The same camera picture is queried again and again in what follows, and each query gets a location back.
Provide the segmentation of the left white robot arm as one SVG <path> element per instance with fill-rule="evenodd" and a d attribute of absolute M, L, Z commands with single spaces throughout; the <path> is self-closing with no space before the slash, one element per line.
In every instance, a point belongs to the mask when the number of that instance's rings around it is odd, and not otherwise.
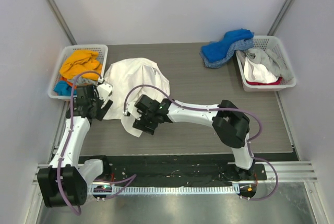
<path fill-rule="evenodd" d="M 46 207 L 82 206 L 88 187 L 97 178 L 110 178 L 106 156 L 93 156 L 79 167 L 81 148 L 93 121 L 103 120 L 113 104 L 112 85 L 77 86 L 66 113 L 65 131 L 50 164 L 39 170 L 37 180 Z"/>

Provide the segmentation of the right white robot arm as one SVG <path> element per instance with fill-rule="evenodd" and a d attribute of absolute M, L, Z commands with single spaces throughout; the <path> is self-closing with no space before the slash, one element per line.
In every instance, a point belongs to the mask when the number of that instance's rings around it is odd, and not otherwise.
<path fill-rule="evenodd" d="M 197 105 L 173 99 L 161 102 L 142 95 L 126 105 L 126 114 L 134 117 L 133 128 L 153 135 L 163 123 L 193 123 L 213 128 L 220 141 L 230 147 L 235 165 L 222 172 L 228 181 L 253 180 L 255 159 L 249 140 L 250 119 L 231 101 L 220 104 Z"/>

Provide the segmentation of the white t-shirt red print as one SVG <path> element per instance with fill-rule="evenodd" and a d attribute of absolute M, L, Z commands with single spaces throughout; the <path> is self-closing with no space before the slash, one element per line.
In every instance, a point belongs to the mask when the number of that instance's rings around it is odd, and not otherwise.
<path fill-rule="evenodd" d="M 135 119 L 132 116 L 125 117 L 123 114 L 124 102 L 135 102 L 143 94 L 161 102 L 165 96 L 150 87 L 137 88 L 129 97 L 128 93 L 138 85 L 152 85 L 169 95 L 169 80 L 161 73 L 157 63 L 147 58 L 129 58 L 115 62 L 105 72 L 104 79 L 113 86 L 113 93 L 110 96 L 113 104 L 104 119 L 120 120 L 127 133 L 140 137 L 142 131 L 133 128 Z"/>

